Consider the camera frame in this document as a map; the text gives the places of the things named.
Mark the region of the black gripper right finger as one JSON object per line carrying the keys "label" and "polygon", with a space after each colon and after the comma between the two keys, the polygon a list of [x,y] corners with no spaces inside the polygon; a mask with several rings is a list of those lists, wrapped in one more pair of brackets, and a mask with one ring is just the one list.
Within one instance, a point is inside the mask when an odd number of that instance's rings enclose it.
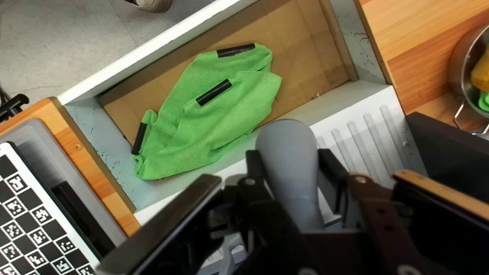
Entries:
{"label": "black gripper right finger", "polygon": [[331,150],[318,152],[318,165],[334,190],[334,213],[343,219],[343,232],[317,237],[317,252],[331,275],[456,275],[448,249],[429,237],[409,232],[415,220],[427,217],[436,234],[436,219],[451,216],[454,205],[422,182],[419,174],[396,176],[387,190],[364,174],[349,174]]}

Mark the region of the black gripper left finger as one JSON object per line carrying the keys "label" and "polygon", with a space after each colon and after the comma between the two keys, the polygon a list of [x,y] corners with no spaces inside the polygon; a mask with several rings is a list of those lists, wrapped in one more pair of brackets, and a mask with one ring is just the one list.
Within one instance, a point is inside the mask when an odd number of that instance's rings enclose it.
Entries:
{"label": "black gripper left finger", "polygon": [[245,236],[247,260],[233,275],[325,275],[296,222],[274,197],[257,150],[247,153],[247,177],[230,190],[233,219]]}

